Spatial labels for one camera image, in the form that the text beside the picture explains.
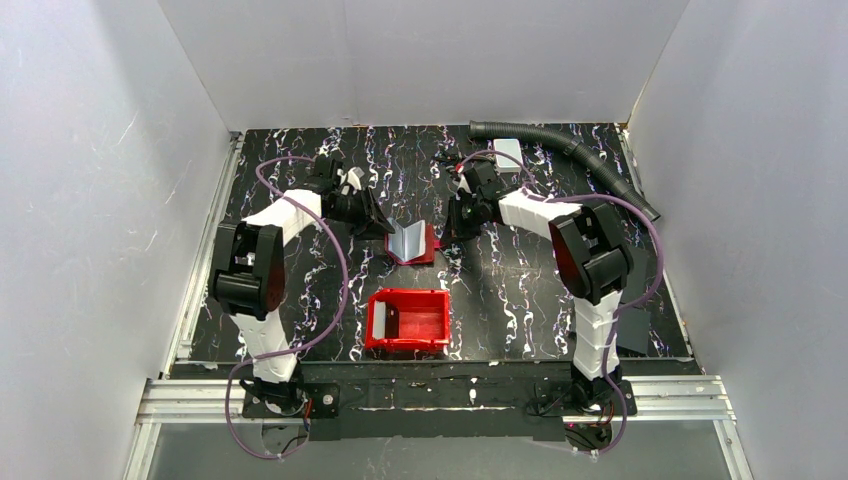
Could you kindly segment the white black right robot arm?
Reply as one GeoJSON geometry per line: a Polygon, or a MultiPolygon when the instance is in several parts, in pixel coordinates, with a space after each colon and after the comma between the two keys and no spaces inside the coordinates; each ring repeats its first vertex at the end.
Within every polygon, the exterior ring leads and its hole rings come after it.
{"type": "Polygon", "coordinates": [[[507,186],[489,162],[453,168],[457,190],[446,207],[440,244],[478,237],[482,226],[500,224],[550,241],[561,281],[574,299],[573,366],[582,380],[618,382],[615,312],[633,258],[606,204],[553,201],[507,186]]]}

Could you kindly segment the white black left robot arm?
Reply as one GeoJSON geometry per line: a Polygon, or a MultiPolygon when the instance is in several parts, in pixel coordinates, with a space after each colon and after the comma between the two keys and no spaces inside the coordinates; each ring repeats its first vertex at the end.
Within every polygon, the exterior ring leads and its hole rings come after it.
{"type": "Polygon", "coordinates": [[[283,384],[294,376],[299,351],[291,347],[279,314],[285,246],[314,226],[339,249],[330,221],[349,225],[351,235],[363,240],[380,239],[394,229],[365,172],[359,167],[347,169],[338,159],[314,159],[302,182],[286,190],[270,189],[278,197],[270,206],[218,225],[207,293],[239,328],[254,378],[283,384]]]}

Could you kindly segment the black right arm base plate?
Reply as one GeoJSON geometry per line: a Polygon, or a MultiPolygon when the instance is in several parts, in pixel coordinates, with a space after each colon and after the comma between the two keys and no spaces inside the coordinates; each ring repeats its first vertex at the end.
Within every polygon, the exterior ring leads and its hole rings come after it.
{"type": "Polygon", "coordinates": [[[602,421],[610,416],[636,415],[638,407],[632,384],[616,380],[620,394],[602,378],[590,386],[575,385],[572,381],[534,383],[525,412],[534,417],[599,415],[602,421]]]}

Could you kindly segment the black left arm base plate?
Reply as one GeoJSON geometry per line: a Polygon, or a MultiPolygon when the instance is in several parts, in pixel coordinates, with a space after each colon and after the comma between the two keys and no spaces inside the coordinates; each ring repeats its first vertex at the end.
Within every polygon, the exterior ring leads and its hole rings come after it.
{"type": "Polygon", "coordinates": [[[245,393],[245,418],[335,418],[339,412],[340,388],[333,383],[306,383],[302,378],[271,383],[259,378],[239,381],[245,393]]]}

